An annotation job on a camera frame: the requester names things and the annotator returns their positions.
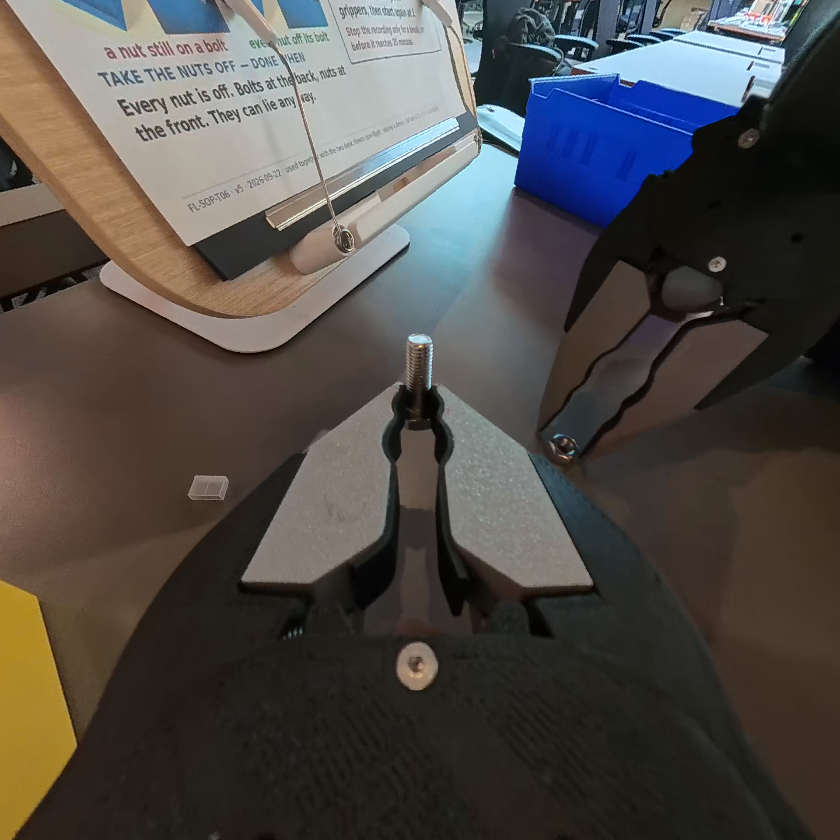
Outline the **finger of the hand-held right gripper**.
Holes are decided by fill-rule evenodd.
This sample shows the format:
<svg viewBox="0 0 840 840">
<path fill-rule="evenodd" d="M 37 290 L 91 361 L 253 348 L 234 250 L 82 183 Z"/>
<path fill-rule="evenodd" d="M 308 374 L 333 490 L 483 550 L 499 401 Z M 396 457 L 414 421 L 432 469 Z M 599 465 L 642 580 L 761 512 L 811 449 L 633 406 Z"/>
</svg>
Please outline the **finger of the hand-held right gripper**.
<svg viewBox="0 0 840 840">
<path fill-rule="evenodd" d="M 605 455 L 692 414 L 767 338 L 737 319 L 695 318 L 672 332 L 645 321 L 574 394 L 581 456 Z"/>
<path fill-rule="evenodd" d="M 623 262 L 563 331 L 539 409 L 539 441 L 571 436 L 580 454 L 618 418 L 664 348 L 664 321 L 650 307 L 645 275 Z"/>
</svg>

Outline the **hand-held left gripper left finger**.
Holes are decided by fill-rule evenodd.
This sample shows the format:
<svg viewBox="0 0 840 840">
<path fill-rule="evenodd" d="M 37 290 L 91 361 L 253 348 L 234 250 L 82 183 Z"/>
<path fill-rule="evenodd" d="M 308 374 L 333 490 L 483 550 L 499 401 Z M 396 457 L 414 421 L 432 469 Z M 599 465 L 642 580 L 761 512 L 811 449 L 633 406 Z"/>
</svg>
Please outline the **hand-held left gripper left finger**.
<svg viewBox="0 0 840 840">
<path fill-rule="evenodd" d="M 240 579 L 247 592 L 363 610 L 393 581 L 403 384 L 312 444 Z"/>
</svg>

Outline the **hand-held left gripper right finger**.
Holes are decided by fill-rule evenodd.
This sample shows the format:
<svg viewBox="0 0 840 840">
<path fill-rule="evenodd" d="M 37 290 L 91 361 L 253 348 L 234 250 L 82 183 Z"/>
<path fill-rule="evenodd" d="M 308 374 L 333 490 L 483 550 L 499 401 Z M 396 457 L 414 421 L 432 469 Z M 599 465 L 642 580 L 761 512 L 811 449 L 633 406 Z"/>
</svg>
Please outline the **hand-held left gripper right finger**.
<svg viewBox="0 0 840 840">
<path fill-rule="evenodd" d="M 449 389 L 428 394 L 437 461 L 437 568 L 450 612 L 594 590 L 525 447 Z"/>
</svg>

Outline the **steel bolt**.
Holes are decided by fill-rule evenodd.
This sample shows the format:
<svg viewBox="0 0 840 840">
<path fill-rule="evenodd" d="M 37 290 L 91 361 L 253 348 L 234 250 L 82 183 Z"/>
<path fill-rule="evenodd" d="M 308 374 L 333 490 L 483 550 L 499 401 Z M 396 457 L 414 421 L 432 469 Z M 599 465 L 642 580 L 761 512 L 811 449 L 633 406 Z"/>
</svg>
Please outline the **steel bolt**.
<svg viewBox="0 0 840 840">
<path fill-rule="evenodd" d="M 434 342 L 420 332 L 411 333 L 406 339 L 406 393 L 407 422 L 413 431 L 429 428 L 427 396 L 433 386 Z"/>
</svg>

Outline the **yellow plastic bin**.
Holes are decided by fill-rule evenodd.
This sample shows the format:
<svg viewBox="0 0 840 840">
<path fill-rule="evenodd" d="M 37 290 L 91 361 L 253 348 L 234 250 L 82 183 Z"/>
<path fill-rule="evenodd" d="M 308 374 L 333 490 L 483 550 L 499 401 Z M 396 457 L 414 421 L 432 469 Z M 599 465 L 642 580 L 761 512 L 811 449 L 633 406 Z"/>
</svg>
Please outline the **yellow plastic bin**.
<svg viewBox="0 0 840 840">
<path fill-rule="evenodd" d="M 1 838 L 15 838 L 77 747 L 38 599 L 1 583 Z"/>
</svg>

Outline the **blue plastic bin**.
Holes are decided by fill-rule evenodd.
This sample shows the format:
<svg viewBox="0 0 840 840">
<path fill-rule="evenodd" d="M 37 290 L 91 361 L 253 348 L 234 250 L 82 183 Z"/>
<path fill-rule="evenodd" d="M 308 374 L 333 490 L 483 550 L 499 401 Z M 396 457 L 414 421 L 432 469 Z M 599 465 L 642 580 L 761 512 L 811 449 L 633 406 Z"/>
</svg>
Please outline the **blue plastic bin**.
<svg viewBox="0 0 840 840">
<path fill-rule="evenodd" d="M 598 227 L 650 175 L 691 155 L 694 132 L 738 112 L 729 104 L 615 74 L 530 80 L 515 185 Z"/>
</svg>

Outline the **white table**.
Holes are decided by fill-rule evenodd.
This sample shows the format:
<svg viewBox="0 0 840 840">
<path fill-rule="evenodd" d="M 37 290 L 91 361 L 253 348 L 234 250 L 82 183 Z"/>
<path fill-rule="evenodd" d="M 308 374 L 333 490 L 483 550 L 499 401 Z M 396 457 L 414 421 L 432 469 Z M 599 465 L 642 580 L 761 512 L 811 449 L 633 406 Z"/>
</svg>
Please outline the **white table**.
<svg viewBox="0 0 840 840">
<path fill-rule="evenodd" d="M 770 96 L 784 59 L 781 47 L 695 31 L 583 62 L 572 73 L 616 75 L 627 86 L 649 81 L 738 107 L 751 95 Z"/>
</svg>

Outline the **pale rounded object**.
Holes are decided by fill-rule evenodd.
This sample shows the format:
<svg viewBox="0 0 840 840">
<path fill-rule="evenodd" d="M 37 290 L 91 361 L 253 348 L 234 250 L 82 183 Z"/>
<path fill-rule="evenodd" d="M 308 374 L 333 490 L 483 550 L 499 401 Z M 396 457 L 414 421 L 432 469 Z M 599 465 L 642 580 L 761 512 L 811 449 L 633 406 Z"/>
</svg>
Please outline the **pale rounded object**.
<svg viewBox="0 0 840 840">
<path fill-rule="evenodd" d="M 497 104 L 480 104 L 477 121 L 484 142 L 518 156 L 522 147 L 525 118 Z"/>
</svg>

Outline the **wooden document stand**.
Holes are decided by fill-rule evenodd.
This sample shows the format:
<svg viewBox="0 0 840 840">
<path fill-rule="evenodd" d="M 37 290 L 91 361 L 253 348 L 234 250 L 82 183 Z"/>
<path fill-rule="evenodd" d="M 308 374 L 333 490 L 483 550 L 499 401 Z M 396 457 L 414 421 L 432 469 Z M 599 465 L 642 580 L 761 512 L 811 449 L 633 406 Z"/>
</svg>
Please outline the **wooden document stand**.
<svg viewBox="0 0 840 840">
<path fill-rule="evenodd" d="M 400 255 L 397 221 L 478 155 L 465 111 L 325 177 L 355 240 L 341 255 L 316 184 L 186 245 L 2 2 L 2 137 L 106 254 L 102 284 L 216 346 L 273 350 Z"/>
</svg>

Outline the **printed instruction sheet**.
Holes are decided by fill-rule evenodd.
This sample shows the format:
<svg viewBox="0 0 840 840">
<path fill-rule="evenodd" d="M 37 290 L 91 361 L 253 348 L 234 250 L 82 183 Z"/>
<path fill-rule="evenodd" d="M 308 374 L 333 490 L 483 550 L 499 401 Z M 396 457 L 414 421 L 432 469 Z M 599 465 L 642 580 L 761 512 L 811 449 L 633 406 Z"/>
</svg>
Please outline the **printed instruction sheet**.
<svg viewBox="0 0 840 840">
<path fill-rule="evenodd" d="M 252 3 L 280 37 L 325 177 L 466 111 L 422 2 Z M 184 244 L 316 184 L 287 72 L 223 2 L 8 5 Z"/>
</svg>

